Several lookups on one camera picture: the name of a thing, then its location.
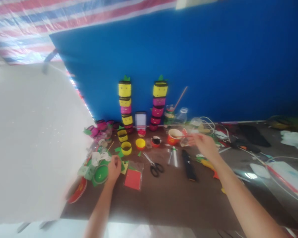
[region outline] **plastic sheet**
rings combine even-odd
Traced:
[[[0,55],[11,65],[43,62],[54,50],[51,33],[174,7],[175,0],[0,0]]]

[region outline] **red paper sheet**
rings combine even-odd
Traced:
[[[141,172],[128,169],[125,186],[140,190]]]

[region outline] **black scissors handle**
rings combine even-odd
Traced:
[[[153,165],[150,166],[150,172],[156,178],[159,177],[159,172],[163,173],[164,171],[165,171],[164,168],[159,163],[154,163],[154,166]]]

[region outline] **white cloth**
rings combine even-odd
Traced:
[[[298,132],[281,131],[282,144],[291,145],[298,149]]]

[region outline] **smartphone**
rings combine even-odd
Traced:
[[[147,113],[145,111],[136,112],[136,130],[146,130]]]

